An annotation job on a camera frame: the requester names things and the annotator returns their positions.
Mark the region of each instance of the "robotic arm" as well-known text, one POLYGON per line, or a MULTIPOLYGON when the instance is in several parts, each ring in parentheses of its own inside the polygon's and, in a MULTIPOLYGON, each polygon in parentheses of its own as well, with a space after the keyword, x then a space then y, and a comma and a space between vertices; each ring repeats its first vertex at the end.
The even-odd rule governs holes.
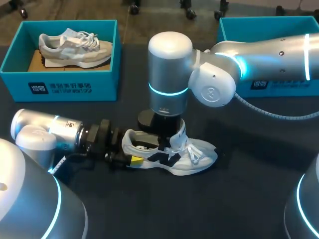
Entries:
POLYGON ((187 89, 201 103, 220 107, 239 97, 236 85, 242 81, 319 79, 318 56, 319 34, 253 43, 223 41, 201 52, 192 49, 187 36, 162 32, 149 43, 151 108, 164 117, 182 114, 187 89))

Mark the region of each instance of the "shoe sole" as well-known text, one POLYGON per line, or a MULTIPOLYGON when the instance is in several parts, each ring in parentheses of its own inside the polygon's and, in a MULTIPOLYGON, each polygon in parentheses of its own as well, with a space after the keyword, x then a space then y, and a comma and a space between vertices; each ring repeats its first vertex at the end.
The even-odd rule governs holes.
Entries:
POLYGON ((64 66, 79 66, 81 68, 93 68, 96 66, 99 66, 109 60, 111 57, 108 56, 106 58, 103 58, 102 60, 95 61, 95 62, 79 62, 75 60, 62 60, 62 59, 45 59, 44 66, 48 68, 53 67, 64 67, 64 66))
POLYGON ((129 167, 129 168, 138 168, 138 169, 163 168, 163 169, 166 169, 167 171, 169 171, 171 174, 173 174, 175 176, 187 176, 187 175, 199 173, 200 171, 203 171, 203 170, 209 168, 211 165, 214 164, 214 162, 209 164, 209 165, 207 165, 206 167, 193 169, 193 170, 173 169, 173 168, 171 168, 169 166, 166 166, 166 165, 163 165, 163 164, 160 164, 160 163, 157 163, 157 162, 149 162, 149 161, 145 161, 145 160, 144 160, 144 162, 143 162, 143 164, 141 166, 127 166, 127 167, 129 167))

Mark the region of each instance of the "logo on box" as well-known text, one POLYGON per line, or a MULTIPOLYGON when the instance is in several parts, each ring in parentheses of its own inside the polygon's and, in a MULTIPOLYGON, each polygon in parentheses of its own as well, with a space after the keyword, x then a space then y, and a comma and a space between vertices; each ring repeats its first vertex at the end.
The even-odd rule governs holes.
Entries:
POLYGON ((268 81, 253 81, 251 85, 251 90, 264 90, 268 86, 268 81))
POLYGON ((43 95, 43 94, 49 94, 48 89, 46 88, 45 84, 43 82, 30 82, 28 83, 30 90, 32 94, 35 95, 43 95))

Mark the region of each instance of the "floor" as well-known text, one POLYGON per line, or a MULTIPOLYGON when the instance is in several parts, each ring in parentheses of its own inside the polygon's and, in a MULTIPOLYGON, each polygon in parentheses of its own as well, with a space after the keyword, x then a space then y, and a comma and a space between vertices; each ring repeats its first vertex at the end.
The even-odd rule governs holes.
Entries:
MULTIPOLYGON (((214 10, 217 0, 193 0, 197 18, 186 19, 179 0, 142 0, 139 15, 129 15, 128 0, 23 0, 28 20, 116 19, 123 43, 147 43, 161 31, 179 31, 193 42, 215 41, 218 22, 214 10)), ((228 16, 274 15, 273 6, 251 5, 253 0, 231 2, 228 16)), ((9 4, 0 6, 0 45, 9 45, 22 19, 9 4)))

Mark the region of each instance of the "yellow label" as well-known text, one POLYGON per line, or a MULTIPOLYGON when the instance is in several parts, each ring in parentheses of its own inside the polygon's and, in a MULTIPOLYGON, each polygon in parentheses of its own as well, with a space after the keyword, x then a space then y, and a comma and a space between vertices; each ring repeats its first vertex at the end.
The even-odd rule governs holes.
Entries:
POLYGON ((142 164, 142 163, 143 163, 143 161, 144 161, 144 159, 143 159, 143 158, 136 157, 136 156, 132 156, 130 166, 137 166, 137 165, 140 165, 140 164, 142 164))

